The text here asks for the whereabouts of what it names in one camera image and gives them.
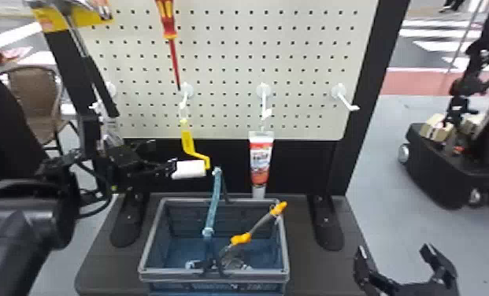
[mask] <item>tube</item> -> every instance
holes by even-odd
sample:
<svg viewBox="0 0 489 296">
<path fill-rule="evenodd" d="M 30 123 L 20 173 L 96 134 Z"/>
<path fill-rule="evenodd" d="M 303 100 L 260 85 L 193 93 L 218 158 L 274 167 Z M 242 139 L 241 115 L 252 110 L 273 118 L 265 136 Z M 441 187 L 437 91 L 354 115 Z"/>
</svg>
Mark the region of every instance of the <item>tube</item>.
<svg viewBox="0 0 489 296">
<path fill-rule="evenodd" d="M 253 198 L 264 198 L 272 159 L 273 131 L 250 131 L 250 169 Z"/>
</svg>

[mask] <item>chair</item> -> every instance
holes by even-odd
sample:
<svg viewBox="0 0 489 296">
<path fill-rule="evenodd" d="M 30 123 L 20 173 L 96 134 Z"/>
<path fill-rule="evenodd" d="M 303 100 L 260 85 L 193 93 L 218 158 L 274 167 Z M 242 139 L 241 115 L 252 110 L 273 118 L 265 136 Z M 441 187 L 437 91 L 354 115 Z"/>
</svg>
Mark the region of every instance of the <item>chair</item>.
<svg viewBox="0 0 489 296">
<path fill-rule="evenodd" d="M 76 128 L 71 121 L 61 118 L 60 104 L 65 88 L 56 72 L 38 65 L 22 66 L 1 72 L 0 80 L 21 104 L 28 125 L 39 142 L 43 146 L 53 140 L 56 142 L 55 146 L 44 149 L 64 155 L 58 133 L 66 124 L 74 131 Z"/>
</svg>

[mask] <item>blue basket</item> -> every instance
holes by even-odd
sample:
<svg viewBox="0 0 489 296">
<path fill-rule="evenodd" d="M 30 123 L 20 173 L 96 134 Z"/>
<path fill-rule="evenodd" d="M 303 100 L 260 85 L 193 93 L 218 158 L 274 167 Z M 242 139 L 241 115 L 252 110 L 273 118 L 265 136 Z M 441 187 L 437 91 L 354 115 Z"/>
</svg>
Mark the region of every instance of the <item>blue basket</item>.
<svg viewBox="0 0 489 296">
<path fill-rule="evenodd" d="M 190 260 L 205 258 L 202 229 L 209 199 L 163 198 L 154 218 L 141 261 L 139 278 L 148 284 L 150 294 L 260 294 L 280 295 L 289 280 L 289 260 L 283 218 L 259 228 L 249 244 L 239 246 L 240 258 L 249 269 L 225 269 L 203 273 L 185 269 Z M 229 244 L 233 235 L 249 231 L 275 199 L 234 199 L 220 201 L 215 216 L 215 250 Z"/>
</svg>

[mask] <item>black foot pad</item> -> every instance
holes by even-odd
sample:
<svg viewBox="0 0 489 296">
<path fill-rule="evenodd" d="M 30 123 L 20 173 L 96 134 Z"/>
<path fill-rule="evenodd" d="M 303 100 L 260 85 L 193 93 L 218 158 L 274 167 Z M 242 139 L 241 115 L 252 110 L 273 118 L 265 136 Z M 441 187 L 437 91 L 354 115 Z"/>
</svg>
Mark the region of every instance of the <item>black foot pad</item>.
<svg viewBox="0 0 489 296">
<path fill-rule="evenodd" d="M 110 233 L 112 246 L 124 248 L 138 239 L 148 199 L 149 195 L 142 193 L 127 194 L 124 197 L 123 205 L 121 205 L 112 233 Z"/>
<path fill-rule="evenodd" d="M 342 227 L 331 198 L 307 196 L 317 244 L 329 251 L 340 251 L 345 245 Z"/>
</svg>

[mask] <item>red screwdriver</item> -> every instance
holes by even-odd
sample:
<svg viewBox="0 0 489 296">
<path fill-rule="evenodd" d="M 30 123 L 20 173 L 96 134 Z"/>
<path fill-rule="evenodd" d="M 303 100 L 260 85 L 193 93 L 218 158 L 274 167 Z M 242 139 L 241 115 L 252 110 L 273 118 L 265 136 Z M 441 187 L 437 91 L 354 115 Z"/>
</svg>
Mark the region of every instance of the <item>red screwdriver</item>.
<svg viewBox="0 0 489 296">
<path fill-rule="evenodd" d="M 174 38 L 176 38 L 176 30 L 174 29 L 174 12 L 172 8 L 173 0 L 155 0 L 157 9 L 160 11 L 161 24 L 163 24 L 163 38 L 169 42 L 171 49 L 172 68 L 174 69 L 174 77 L 176 79 L 176 87 L 180 91 L 180 73 L 178 69 L 178 59 L 176 58 L 176 47 Z"/>
</svg>

